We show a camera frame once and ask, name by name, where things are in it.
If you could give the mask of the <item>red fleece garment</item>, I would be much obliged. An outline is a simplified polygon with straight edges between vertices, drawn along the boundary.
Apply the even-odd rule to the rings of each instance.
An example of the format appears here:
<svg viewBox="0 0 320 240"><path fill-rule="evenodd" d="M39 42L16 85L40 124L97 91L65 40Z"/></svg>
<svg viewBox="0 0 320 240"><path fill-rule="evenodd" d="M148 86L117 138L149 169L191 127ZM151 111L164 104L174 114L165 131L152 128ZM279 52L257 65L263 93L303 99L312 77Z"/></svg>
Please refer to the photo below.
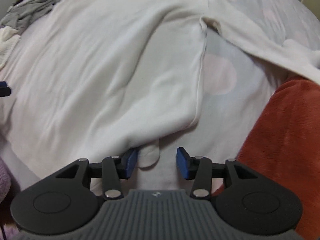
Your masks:
<svg viewBox="0 0 320 240"><path fill-rule="evenodd" d="M296 76L269 100L214 198L242 239L319 239L319 86Z"/></svg>

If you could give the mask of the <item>grey knit garment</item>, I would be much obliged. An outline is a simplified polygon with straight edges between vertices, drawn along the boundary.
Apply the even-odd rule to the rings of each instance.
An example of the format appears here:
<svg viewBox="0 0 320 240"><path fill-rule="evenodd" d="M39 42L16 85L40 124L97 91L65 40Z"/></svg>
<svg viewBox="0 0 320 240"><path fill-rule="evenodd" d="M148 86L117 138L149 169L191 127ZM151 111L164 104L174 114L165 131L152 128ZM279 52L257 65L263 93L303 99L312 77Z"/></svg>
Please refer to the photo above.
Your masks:
<svg viewBox="0 0 320 240"><path fill-rule="evenodd" d="M21 35L39 18L52 11L61 0L18 0L1 19L1 28L11 27Z"/></svg>

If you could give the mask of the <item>white fluffy garment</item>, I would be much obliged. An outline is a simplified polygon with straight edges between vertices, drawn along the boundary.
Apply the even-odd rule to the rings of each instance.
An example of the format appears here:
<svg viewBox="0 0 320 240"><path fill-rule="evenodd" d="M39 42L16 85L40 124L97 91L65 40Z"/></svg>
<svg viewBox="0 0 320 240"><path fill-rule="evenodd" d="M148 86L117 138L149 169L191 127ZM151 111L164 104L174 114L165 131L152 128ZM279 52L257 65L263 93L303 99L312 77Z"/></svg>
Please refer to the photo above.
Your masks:
<svg viewBox="0 0 320 240"><path fill-rule="evenodd" d="M6 26L1 28L0 36L0 68L3 69L13 49L20 40L18 30Z"/></svg>

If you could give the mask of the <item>polka dot bed sheet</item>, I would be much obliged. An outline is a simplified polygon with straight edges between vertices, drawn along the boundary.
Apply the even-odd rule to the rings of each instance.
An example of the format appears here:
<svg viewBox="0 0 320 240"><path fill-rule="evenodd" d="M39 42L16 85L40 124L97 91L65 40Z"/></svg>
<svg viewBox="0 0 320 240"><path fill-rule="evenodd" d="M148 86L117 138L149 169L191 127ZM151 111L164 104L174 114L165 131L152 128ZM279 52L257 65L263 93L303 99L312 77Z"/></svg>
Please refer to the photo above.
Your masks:
<svg viewBox="0 0 320 240"><path fill-rule="evenodd" d="M319 50L319 20L300 0L227 0L246 14L266 35L283 44L295 40L302 47ZM191 129L160 140L159 161L135 170L127 189L191 189L176 167L176 150L202 155L216 163L234 158L287 72L259 61L207 31L203 61L204 97L199 122Z"/></svg>

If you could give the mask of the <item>white sweatshirt garment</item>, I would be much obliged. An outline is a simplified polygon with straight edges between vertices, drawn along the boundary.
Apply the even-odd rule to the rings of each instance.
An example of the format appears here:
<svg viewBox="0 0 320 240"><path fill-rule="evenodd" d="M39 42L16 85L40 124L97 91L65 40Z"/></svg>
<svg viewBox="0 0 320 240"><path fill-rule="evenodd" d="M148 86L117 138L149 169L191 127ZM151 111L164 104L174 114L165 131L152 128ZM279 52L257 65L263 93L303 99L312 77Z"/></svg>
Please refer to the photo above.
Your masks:
<svg viewBox="0 0 320 240"><path fill-rule="evenodd" d="M195 125L206 30L319 83L318 51L278 45L226 0L61 0L20 36L1 78L2 132L39 177Z"/></svg>

